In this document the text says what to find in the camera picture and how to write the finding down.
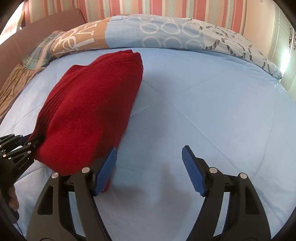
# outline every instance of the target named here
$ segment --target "headboard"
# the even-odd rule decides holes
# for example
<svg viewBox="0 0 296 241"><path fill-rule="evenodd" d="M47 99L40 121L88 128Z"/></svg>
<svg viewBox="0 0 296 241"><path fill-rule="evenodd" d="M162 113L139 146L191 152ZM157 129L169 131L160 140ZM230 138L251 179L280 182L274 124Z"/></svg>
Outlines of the headboard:
<svg viewBox="0 0 296 241"><path fill-rule="evenodd" d="M84 23L79 9L71 9L40 19L17 31L0 45L0 89L13 68L45 37L55 30L68 31Z"/></svg>

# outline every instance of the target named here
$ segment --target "light blue bedsheet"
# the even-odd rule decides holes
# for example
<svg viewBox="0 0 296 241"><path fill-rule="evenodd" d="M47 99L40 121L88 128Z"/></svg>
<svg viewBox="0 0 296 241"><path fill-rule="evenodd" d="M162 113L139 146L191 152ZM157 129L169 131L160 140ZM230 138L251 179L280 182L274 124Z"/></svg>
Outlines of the light blue bedsheet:
<svg viewBox="0 0 296 241"><path fill-rule="evenodd" d="M87 65L115 51L88 51L53 61L18 97L0 125L0 136L31 133L49 92L72 65ZM183 165L185 145L224 174L248 174L274 236L296 206L296 105L281 84L260 67L226 54L133 51L141 53L143 81L111 187L95 198L113 241L186 240L203 198ZM36 161L15 184L25 233L51 172ZM222 231L226 211L227 195L216 234ZM72 212L76 231L83 234L75 206Z"/></svg>

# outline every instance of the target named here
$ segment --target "red knit fabric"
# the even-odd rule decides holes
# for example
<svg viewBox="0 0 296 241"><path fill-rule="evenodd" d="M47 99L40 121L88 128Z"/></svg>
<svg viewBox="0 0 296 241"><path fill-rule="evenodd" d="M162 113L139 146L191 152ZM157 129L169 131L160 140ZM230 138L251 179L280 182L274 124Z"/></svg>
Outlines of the red knit fabric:
<svg viewBox="0 0 296 241"><path fill-rule="evenodd" d="M72 66L50 92L34 132L45 141L34 158L62 175L74 174L118 147L143 76L131 50Z"/></svg>

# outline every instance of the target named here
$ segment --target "robotic hand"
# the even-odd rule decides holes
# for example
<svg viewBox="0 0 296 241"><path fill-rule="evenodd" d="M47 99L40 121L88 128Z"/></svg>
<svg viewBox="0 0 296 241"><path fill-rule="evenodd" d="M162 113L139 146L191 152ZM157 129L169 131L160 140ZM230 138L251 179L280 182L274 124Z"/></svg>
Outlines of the robotic hand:
<svg viewBox="0 0 296 241"><path fill-rule="evenodd" d="M13 224L19 219L14 183L34 163L32 151L43 141L36 137L27 142L29 136L0 137L0 205Z"/></svg>

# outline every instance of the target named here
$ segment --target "brown fabric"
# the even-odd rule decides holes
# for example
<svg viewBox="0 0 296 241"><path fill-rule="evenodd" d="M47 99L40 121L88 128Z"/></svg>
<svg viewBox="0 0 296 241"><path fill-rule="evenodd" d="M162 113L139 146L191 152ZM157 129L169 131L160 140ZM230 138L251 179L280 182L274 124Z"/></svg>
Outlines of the brown fabric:
<svg viewBox="0 0 296 241"><path fill-rule="evenodd" d="M109 48L105 39L108 22L109 18L105 18L69 30L53 42L50 54L59 58L73 52Z"/></svg>
<svg viewBox="0 0 296 241"><path fill-rule="evenodd" d="M0 124L21 91L43 69L45 68L32 70L21 64L16 65L0 90Z"/></svg>

